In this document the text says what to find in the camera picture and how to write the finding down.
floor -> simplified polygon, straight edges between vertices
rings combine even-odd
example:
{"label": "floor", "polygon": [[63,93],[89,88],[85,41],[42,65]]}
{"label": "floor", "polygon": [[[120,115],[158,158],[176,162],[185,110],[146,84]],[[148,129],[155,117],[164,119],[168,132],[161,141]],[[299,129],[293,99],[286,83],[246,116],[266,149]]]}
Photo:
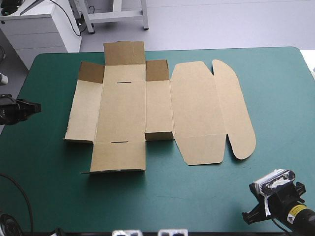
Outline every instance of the floor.
{"label": "floor", "polygon": [[[96,12],[109,11],[109,0],[87,0]],[[104,42],[142,40],[146,50],[184,50],[294,46],[315,50],[315,0],[147,0],[149,26],[142,21],[96,24],[83,33],[81,52],[103,51]],[[123,1],[123,10],[137,9],[140,0]],[[0,73],[9,84],[0,94],[16,97],[28,73],[0,31],[7,58]],[[310,68],[314,52],[305,52]]]}

cable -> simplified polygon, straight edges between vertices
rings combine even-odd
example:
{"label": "cable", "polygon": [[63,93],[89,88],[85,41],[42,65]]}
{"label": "cable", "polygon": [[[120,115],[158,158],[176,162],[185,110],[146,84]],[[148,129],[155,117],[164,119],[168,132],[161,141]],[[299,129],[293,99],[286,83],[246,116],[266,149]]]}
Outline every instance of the cable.
{"label": "cable", "polygon": [[95,12],[95,7],[92,5],[92,6],[89,6],[89,9],[93,7],[93,13]]}
{"label": "cable", "polygon": [[78,34],[78,33],[74,30],[73,24],[72,24],[72,22],[71,22],[71,20],[70,20],[70,18],[69,18],[69,16],[68,16],[68,14],[66,13],[66,11],[65,11],[58,3],[56,3],[55,1],[53,1],[53,0],[49,0],[49,1],[53,2],[53,3],[56,4],[58,7],[60,7],[60,9],[61,9],[61,10],[65,13],[65,15],[67,16],[67,18],[68,18],[68,20],[69,20],[69,22],[70,22],[70,25],[71,25],[71,27],[72,27],[72,30],[73,30],[73,32],[75,33],[75,35],[78,36],[78,37],[80,37],[80,36],[82,35],[82,33],[80,32],[80,34]]}
{"label": "cable", "polygon": [[287,233],[287,235],[291,236],[291,234],[289,233],[288,230],[286,230],[285,228],[281,227],[276,221],[274,218],[271,218],[272,222],[274,222],[274,224],[279,228],[281,229],[282,231],[284,231],[285,233]]}
{"label": "cable", "polygon": [[11,178],[10,176],[7,176],[4,173],[0,173],[0,176],[10,180],[19,190],[20,192],[23,194],[23,197],[28,205],[28,209],[29,209],[29,215],[30,215],[30,225],[31,225],[31,236],[34,236],[34,223],[33,223],[33,213],[32,213],[32,208],[31,208],[31,204],[30,201],[26,195],[26,193],[24,192],[23,188],[19,185],[19,183],[17,181],[15,181],[13,178]]}

white cabinet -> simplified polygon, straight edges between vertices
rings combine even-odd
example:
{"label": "white cabinet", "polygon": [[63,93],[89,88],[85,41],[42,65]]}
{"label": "white cabinet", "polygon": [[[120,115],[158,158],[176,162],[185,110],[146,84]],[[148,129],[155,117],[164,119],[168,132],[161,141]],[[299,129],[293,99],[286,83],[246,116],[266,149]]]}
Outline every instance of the white cabinet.
{"label": "white cabinet", "polygon": [[[35,57],[42,53],[79,52],[82,38],[75,35],[67,16],[54,3],[43,1],[20,16],[20,12],[33,1],[25,0],[17,12],[10,16],[0,16],[0,29],[25,66],[30,69]],[[69,2],[55,1],[67,12],[79,34]]]}

white drawer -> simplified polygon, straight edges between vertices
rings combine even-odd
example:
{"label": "white drawer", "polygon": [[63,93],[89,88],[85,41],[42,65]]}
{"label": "white drawer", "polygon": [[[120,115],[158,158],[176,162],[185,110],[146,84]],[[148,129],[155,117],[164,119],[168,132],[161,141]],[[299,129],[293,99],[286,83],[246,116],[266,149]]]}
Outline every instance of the white drawer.
{"label": "white drawer", "polygon": [[52,48],[31,48],[31,49],[18,49],[17,54],[23,61],[24,65],[30,69],[35,57],[43,53],[66,53],[65,47],[52,47]]}
{"label": "white drawer", "polygon": [[8,35],[7,39],[15,50],[26,48],[48,48],[64,46],[59,33],[34,33]]}
{"label": "white drawer", "polygon": [[58,32],[51,17],[0,21],[0,29],[8,35]]}

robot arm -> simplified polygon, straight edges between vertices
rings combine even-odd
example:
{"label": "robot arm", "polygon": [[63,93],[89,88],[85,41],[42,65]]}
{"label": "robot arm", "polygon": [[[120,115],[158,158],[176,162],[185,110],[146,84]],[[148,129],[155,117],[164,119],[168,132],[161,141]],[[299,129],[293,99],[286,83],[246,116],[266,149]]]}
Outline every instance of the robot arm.
{"label": "robot arm", "polygon": [[41,112],[39,103],[14,99],[10,94],[0,95],[0,125],[13,125],[39,112]]}

